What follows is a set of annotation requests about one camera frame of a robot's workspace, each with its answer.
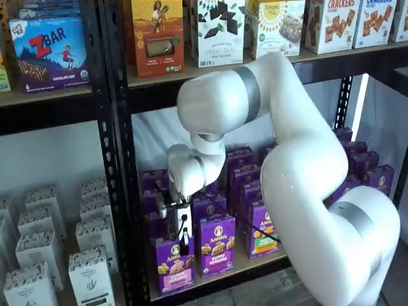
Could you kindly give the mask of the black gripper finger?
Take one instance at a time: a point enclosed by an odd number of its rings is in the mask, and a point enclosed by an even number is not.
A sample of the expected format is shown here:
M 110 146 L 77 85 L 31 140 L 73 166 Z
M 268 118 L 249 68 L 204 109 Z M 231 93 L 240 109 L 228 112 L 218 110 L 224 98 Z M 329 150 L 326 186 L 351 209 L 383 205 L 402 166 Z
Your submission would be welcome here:
M 189 234 L 187 231 L 183 232 L 179 245 L 180 245 L 180 255 L 187 256 L 189 254 Z

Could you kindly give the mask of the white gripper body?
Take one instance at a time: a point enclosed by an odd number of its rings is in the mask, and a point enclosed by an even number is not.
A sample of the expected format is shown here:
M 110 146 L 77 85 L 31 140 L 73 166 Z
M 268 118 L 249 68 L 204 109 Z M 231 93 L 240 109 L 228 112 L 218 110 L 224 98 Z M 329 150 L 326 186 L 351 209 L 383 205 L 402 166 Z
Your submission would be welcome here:
M 188 237 L 192 236 L 192 215 L 190 205 L 174 205 L 171 217 L 173 224 L 173 238 L 182 240 L 184 232 Z

